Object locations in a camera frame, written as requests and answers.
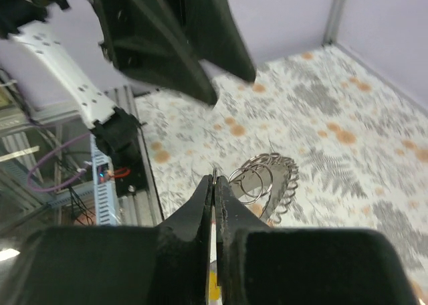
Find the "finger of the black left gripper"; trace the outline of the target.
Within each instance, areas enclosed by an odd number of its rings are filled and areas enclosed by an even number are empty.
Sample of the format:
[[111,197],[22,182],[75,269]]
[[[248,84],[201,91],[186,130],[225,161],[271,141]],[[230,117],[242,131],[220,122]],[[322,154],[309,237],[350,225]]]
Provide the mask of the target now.
[[184,93],[218,96],[165,0],[95,0],[104,57],[126,77]]
[[228,0],[166,0],[200,60],[248,83],[256,69],[231,14]]

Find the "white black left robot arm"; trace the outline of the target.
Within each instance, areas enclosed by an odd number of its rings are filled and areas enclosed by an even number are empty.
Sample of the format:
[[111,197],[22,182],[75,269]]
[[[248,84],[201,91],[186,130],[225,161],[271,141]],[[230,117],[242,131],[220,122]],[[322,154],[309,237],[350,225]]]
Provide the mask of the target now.
[[[214,106],[218,95],[201,61],[243,81],[256,70],[235,25],[228,0],[88,0],[103,34],[103,56],[127,78],[178,91]],[[97,181],[115,180],[118,191],[148,187],[138,119],[97,89],[61,43],[51,36],[47,8],[68,0],[1,0],[1,38],[22,45],[69,92],[97,147],[112,168]]]

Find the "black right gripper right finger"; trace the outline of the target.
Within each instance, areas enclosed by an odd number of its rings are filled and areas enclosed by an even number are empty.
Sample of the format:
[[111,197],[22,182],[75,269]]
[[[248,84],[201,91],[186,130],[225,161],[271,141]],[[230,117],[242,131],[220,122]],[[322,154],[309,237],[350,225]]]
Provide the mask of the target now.
[[213,188],[224,304],[416,304],[392,243],[368,228],[272,228]]

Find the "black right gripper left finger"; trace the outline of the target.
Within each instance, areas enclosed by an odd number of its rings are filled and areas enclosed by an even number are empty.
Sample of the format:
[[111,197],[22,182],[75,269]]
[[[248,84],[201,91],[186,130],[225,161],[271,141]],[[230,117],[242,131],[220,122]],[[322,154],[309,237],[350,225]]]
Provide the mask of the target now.
[[30,235],[2,304],[206,304],[213,178],[154,227],[50,227]]

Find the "yellow key tag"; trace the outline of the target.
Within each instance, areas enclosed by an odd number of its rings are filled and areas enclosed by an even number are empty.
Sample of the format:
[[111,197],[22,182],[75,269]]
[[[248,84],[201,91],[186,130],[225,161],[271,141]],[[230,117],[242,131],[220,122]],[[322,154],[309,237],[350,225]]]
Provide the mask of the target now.
[[217,284],[217,272],[213,270],[209,272],[208,304],[222,305],[221,288]]

